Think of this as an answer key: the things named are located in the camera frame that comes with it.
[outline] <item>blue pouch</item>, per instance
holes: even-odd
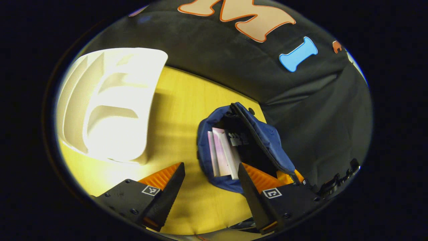
[[[211,184],[216,187],[244,193],[239,180],[231,176],[214,177],[208,144],[208,131],[212,127],[227,129],[235,133],[245,133],[248,145],[238,150],[242,162],[276,177],[276,171],[288,174],[294,182],[299,182],[295,167],[281,146],[278,131],[263,123],[251,114],[239,102],[217,108],[208,118],[201,121],[198,127],[197,146],[200,166]]]

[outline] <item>letter m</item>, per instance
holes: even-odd
[[[212,7],[218,2],[220,0],[195,0],[179,6],[178,10],[197,16],[210,16],[214,14]],[[296,23],[285,11],[270,6],[254,5],[254,0],[223,0],[221,21],[228,22],[248,16],[254,17],[246,22],[237,22],[235,27],[257,42],[266,41],[266,35],[283,24]]]

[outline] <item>white plastic tray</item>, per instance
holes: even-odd
[[[140,163],[150,107],[168,55],[149,48],[113,48],[78,58],[62,85],[57,131],[87,156]]]

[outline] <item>wooden table surface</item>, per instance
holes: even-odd
[[[94,196],[124,179],[138,181],[184,162],[186,177],[161,232],[193,235],[216,231],[251,217],[244,196],[211,185],[196,158],[200,121],[217,107],[232,102],[251,107],[265,122],[256,101],[201,77],[164,67],[150,112],[145,164],[109,163],[75,152],[63,143],[60,148],[72,175]]]

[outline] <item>black zipper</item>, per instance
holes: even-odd
[[[231,103],[230,105],[231,109],[238,114],[241,119],[244,121],[244,124],[247,126],[247,128],[250,130],[253,138],[256,140],[259,147],[263,150],[263,152],[266,154],[266,156],[269,158],[269,160],[273,163],[273,165],[280,171],[290,175],[290,177],[293,179],[294,182],[300,183],[295,173],[292,173],[291,171],[282,168],[278,161],[272,156],[272,154],[269,152],[269,150],[265,147],[260,137],[257,135],[256,130],[251,125],[250,121],[245,117],[245,115],[242,113],[242,111],[239,109],[239,107],[235,103]]]

